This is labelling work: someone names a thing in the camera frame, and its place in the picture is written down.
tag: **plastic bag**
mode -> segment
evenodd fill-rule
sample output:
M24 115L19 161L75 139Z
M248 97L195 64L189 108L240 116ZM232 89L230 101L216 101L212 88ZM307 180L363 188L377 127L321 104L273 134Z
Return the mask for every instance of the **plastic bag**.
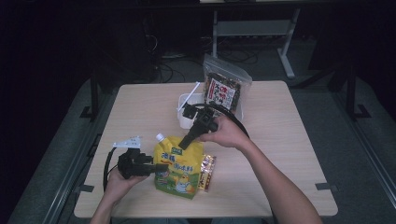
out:
M223 105L242 121L243 102L246 101L252 78L242 68L208 54L204 59L206 104Z
M168 164L166 172L156 173L155 187L166 193L192 199L200 181L204 159L204 145L193 141L185 150L178 147L181 137L157 135L154 147L154 164Z

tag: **juice pouch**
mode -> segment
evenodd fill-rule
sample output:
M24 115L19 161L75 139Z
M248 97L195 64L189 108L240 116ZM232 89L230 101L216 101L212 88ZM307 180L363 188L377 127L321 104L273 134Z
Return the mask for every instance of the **juice pouch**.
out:
M204 145L193 141L185 150L178 144L181 137L157 135L154 164L168 164L166 172L155 173L155 188L166 193L192 199L198 190Z

